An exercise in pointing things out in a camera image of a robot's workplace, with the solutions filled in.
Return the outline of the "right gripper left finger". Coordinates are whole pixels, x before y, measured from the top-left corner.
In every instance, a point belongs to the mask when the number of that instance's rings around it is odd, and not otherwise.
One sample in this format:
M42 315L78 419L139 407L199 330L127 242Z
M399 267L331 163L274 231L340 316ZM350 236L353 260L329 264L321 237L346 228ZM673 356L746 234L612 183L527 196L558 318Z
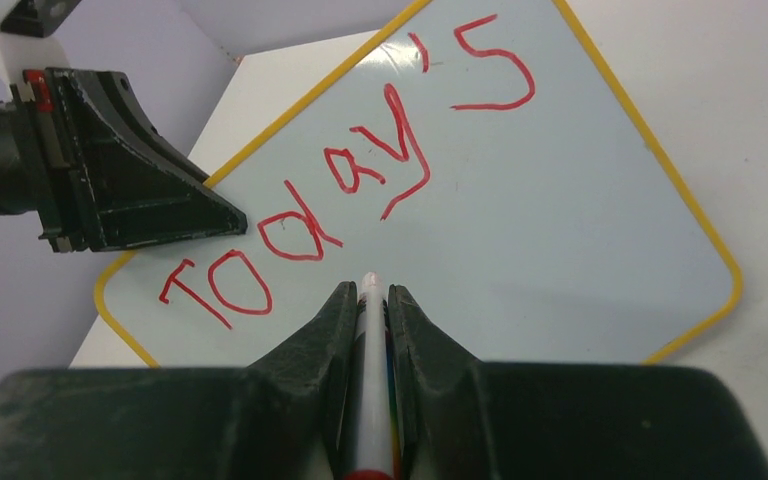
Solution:
M48 369L0 382L0 479L334 479L357 288L244 368Z

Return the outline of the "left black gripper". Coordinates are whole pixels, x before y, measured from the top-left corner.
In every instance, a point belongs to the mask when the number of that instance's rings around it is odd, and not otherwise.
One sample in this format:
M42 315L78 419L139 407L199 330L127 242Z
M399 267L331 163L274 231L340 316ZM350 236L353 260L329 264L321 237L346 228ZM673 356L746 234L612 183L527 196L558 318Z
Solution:
M14 138L56 253L241 235L246 215L162 137L117 71L26 70L12 85Z

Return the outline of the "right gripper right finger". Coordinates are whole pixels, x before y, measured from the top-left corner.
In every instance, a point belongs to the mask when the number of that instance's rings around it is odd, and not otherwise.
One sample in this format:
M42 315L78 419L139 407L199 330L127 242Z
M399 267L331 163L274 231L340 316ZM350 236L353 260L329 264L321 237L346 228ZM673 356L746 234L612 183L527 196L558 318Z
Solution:
M696 368L478 359L388 292L407 479L768 479L735 396Z

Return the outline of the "white red marker pen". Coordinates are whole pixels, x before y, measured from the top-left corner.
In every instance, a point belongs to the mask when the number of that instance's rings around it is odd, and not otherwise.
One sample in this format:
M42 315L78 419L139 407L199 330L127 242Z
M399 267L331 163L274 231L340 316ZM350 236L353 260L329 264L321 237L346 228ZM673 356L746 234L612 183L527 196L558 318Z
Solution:
M399 479L401 439L387 304L374 272L360 285L342 422L342 479Z

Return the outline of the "yellow-framed whiteboard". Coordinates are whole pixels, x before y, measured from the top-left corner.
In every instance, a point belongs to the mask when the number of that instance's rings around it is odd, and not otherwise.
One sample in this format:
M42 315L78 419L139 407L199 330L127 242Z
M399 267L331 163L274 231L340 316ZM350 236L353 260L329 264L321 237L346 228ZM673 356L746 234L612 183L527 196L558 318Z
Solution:
M102 318L246 365L370 271L486 360L656 362L740 269L564 1L417 1L208 181L247 233L141 249Z

